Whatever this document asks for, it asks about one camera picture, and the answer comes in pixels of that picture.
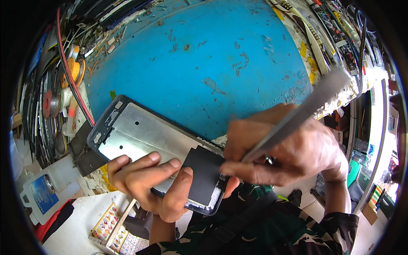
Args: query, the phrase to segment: sleeve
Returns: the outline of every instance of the sleeve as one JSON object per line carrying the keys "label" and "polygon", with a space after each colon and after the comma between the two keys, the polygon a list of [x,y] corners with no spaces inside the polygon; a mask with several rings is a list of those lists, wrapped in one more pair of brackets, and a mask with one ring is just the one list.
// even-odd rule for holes
{"label": "sleeve", "polygon": [[359,217],[347,213],[329,213],[322,221],[322,226],[335,244],[339,253],[350,254],[357,235]]}

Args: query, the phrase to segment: camouflage shirt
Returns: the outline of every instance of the camouflage shirt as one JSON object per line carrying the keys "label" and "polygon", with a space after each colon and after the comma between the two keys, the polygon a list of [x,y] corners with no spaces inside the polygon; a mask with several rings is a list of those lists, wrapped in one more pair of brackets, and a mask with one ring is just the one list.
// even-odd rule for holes
{"label": "camouflage shirt", "polygon": [[[136,254],[192,254],[214,229],[222,226],[232,215],[239,215],[271,190],[268,185],[241,183],[229,198],[222,201],[214,216],[206,217],[194,212],[180,239],[173,243],[150,245]],[[215,254],[348,255],[357,234],[358,219],[352,214],[329,213],[317,223],[290,202],[278,199]]]}

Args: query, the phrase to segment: orange solder spool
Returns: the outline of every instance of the orange solder spool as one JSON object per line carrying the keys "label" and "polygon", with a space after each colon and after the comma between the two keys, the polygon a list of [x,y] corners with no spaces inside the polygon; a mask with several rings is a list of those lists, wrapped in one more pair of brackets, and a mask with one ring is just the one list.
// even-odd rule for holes
{"label": "orange solder spool", "polygon": [[[78,87],[85,74],[85,61],[83,58],[80,58],[78,59],[78,62],[76,62],[75,59],[71,57],[67,59],[67,62],[72,78],[74,79],[75,84]],[[68,81],[65,77],[65,73],[63,73],[61,77],[61,87],[63,89],[66,89],[68,87]]]}

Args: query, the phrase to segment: white plastic bottle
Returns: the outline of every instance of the white plastic bottle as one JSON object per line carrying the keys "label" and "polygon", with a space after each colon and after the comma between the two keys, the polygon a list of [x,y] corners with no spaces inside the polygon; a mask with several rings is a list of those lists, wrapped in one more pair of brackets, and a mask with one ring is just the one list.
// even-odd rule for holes
{"label": "white plastic bottle", "polygon": [[41,170],[23,185],[20,198],[25,207],[31,207],[30,219],[34,225],[44,225],[49,218],[75,193],[80,186],[80,175],[71,155]]}

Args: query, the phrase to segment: fingernail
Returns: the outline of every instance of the fingernail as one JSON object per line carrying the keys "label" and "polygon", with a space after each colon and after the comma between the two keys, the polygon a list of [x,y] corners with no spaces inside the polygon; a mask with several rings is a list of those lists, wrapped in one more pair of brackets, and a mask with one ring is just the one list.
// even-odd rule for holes
{"label": "fingernail", "polygon": [[151,152],[151,153],[149,154],[149,158],[150,158],[152,161],[158,161],[158,160],[160,159],[160,153],[158,153],[157,151]]}
{"label": "fingernail", "polygon": [[128,156],[126,155],[122,155],[120,157],[118,157],[117,162],[119,164],[125,164],[128,161]]}
{"label": "fingernail", "polygon": [[180,161],[176,158],[173,158],[169,161],[170,165],[174,168],[179,168],[180,167]]}
{"label": "fingernail", "polygon": [[188,174],[189,176],[193,176],[193,170],[191,169],[191,167],[185,167],[183,169],[183,171]]}

